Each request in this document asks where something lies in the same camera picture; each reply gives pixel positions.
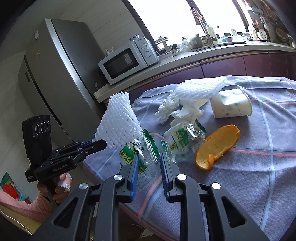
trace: microwave door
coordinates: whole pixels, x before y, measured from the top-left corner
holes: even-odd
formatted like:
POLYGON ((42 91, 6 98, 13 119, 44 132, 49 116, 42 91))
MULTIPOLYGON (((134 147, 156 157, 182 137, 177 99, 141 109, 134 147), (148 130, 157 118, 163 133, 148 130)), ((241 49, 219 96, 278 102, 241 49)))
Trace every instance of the microwave door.
POLYGON ((111 85, 147 67, 142 54, 132 41, 111 55, 113 57, 103 63, 103 73, 111 85))

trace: microwave window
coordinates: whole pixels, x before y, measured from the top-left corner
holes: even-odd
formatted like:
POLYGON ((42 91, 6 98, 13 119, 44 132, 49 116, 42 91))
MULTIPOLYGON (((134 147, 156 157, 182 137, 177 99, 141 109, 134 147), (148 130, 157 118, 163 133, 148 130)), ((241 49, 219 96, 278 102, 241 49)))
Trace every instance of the microwave window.
POLYGON ((130 48, 124 50, 112 59, 104 63, 104 67, 110 75, 111 79, 137 67, 139 65, 130 48))

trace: sink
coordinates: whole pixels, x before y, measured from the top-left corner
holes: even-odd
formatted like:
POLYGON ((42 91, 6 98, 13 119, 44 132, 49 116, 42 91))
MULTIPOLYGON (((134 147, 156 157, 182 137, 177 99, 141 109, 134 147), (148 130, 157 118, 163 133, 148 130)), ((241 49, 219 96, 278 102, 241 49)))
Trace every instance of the sink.
POLYGON ((187 52, 197 52, 197 51, 201 51, 201 50, 205 50, 205 49, 208 49, 208 48, 214 48, 214 47, 220 47, 220 46, 228 46, 228 45, 233 45, 233 44, 246 44, 246 42, 231 42, 231 43, 220 43, 220 44, 217 44, 217 45, 207 45, 207 46, 204 46, 202 48, 199 48, 199 49, 193 49, 193 50, 190 50, 190 51, 187 51, 187 52))

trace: triangular cutout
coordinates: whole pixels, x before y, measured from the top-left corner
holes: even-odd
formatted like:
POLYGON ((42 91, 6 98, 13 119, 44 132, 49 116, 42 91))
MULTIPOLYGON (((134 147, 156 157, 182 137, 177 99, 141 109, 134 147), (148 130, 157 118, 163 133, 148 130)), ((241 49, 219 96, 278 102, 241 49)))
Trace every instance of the triangular cutout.
POLYGON ((245 218, 237 211, 237 209, 226 197, 222 197, 222 202, 231 228, 235 228, 246 223, 245 218))
POLYGON ((77 205, 78 198, 74 198, 67 207, 60 213, 60 215, 54 220, 54 225, 69 228, 75 207, 77 205))

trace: pink sweater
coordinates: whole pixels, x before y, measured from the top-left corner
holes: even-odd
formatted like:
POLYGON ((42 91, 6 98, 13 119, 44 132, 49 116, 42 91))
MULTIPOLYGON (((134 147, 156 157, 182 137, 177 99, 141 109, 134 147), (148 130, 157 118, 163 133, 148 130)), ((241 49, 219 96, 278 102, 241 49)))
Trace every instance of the pink sweater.
POLYGON ((53 212, 54 208, 40 193, 31 204, 17 201, 0 189, 0 204, 20 215, 43 223, 53 212))

